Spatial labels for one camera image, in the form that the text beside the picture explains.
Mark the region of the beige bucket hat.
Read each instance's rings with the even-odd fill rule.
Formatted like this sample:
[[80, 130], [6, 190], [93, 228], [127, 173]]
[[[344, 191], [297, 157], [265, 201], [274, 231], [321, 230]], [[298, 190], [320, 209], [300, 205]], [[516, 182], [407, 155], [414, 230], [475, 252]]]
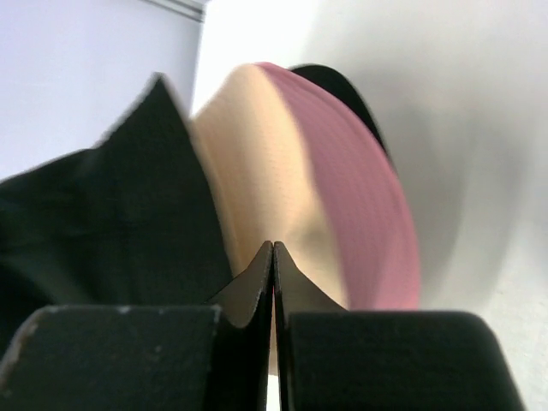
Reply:
[[296, 266], [346, 307], [335, 237], [304, 134], [265, 70], [235, 68], [191, 128], [233, 274], [247, 268], [265, 241], [280, 241]]

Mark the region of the black and beige hat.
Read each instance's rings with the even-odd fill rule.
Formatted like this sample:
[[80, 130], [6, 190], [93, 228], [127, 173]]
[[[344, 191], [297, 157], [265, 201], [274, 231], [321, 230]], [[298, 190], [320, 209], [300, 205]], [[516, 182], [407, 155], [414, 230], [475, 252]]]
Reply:
[[231, 279], [211, 190], [162, 75], [98, 145], [1, 185], [1, 344], [48, 305], [186, 305]]

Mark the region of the pink bucket hat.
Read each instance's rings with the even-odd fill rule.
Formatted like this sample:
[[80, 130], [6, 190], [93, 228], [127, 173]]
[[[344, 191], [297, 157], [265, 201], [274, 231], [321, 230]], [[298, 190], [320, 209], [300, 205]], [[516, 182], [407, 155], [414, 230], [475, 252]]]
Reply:
[[301, 126], [336, 237], [348, 307], [414, 310], [420, 258], [396, 170], [361, 119], [335, 96], [273, 63], [260, 67]]

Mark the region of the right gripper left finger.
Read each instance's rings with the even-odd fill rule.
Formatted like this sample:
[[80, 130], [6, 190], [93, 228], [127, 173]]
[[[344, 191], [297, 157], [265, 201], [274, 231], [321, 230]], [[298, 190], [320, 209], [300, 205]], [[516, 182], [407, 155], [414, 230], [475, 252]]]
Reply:
[[39, 309], [2, 358], [2, 409], [265, 409], [272, 255], [202, 305]]

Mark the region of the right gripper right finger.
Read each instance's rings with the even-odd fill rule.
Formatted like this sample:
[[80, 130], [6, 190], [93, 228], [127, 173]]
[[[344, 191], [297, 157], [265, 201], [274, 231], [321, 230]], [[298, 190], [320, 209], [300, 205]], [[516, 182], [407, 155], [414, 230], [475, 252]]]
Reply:
[[348, 311], [273, 248], [284, 410], [521, 410], [495, 334], [466, 312]]

